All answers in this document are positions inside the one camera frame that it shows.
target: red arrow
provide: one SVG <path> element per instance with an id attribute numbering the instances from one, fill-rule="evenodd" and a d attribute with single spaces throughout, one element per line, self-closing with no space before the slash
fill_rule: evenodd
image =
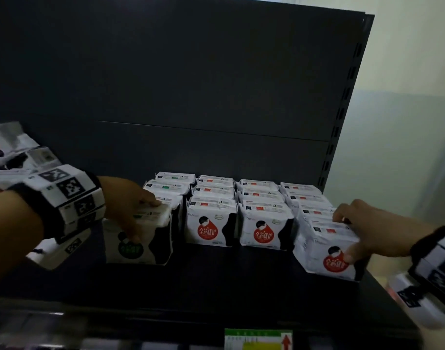
<path id="1" fill-rule="evenodd" d="M 284 350 L 289 350 L 289 345 L 291 345 L 291 341 L 287 335 L 284 335 L 284 339 L 281 341 L 281 344 L 284 345 Z"/>

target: green logo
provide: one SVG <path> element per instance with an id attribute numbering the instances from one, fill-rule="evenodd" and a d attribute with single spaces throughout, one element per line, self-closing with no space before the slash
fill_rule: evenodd
<path id="1" fill-rule="evenodd" d="M 121 256 L 127 259 L 137 259 L 142 256 L 143 246 L 140 243 L 135 244 L 128 240 L 124 231 L 119 233 L 117 237 L 120 240 L 118 250 Z"/>

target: red logo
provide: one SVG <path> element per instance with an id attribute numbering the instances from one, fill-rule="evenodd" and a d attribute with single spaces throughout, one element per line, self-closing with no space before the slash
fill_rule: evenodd
<path id="1" fill-rule="evenodd" d="M 274 232 L 265 221 L 257 222 L 257 229 L 253 233 L 253 238 L 258 243 L 269 243 L 274 239 Z"/>
<path id="2" fill-rule="evenodd" d="M 198 226 L 198 235 L 203 239 L 214 239 L 218 235 L 218 228 L 210 221 L 206 216 L 200 217 L 198 220 L 200 226 Z"/>
<path id="3" fill-rule="evenodd" d="M 330 272 L 342 272 L 349 266 L 344 258 L 344 253 L 339 247 L 330 247 L 328 249 L 329 255 L 323 260 L 323 266 Z"/>

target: hand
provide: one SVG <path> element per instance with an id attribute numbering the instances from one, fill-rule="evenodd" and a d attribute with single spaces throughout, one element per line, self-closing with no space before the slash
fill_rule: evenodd
<path id="1" fill-rule="evenodd" d="M 106 200 L 104 217 L 117 222 L 127 238 L 133 243 L 140 243 L 140 226 L 133 218 L 140 203 L 159 206 L 153 193 L 141 188 L 137 183 L 117 177 L 98 177 L 103 187 Z"/>
<path id="2" fill-rule="evenodd" d="M 386 257 L 408 256 L 417 241 L 432 234 L 437 228 L 410 217 L 380 210 L 360 199 L 355 199 L 350 205 L 339 205 L 333 221 L 344 222 L 344 219 L 351 222 L 351 228 L 360 238 L 344 254 L 344 261 L 349 264 L 373 253 Z"/>

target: red label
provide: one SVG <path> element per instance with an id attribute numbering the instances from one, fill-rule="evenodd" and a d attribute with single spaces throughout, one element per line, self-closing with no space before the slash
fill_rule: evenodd
<path id="1" fill-rule="evenodd" d="M 342 251 L 339 252 L 338 256 L 328 255 L 323 260 L 323 266 L 330 272 L 342 272 L 349 266 L 349 264 L 342 259 L 343 257 L 344 253 Z"/>
<path id="2" fill-rule="evenodd" d="M 253 238 L 258 243 L 269 243 L 274 239 L 274 232 L 270 226 L 264 224 L 263 226 L 260 226 L 257 229 L 255 229 L 255 232 L 253 233 Z"/>
<path id="3" fill-rule="evenodd" d="M 203 239 L 214 239 L 218 235 L 218 229 L 210 220 L 198 226 L 198 235 Z"/>

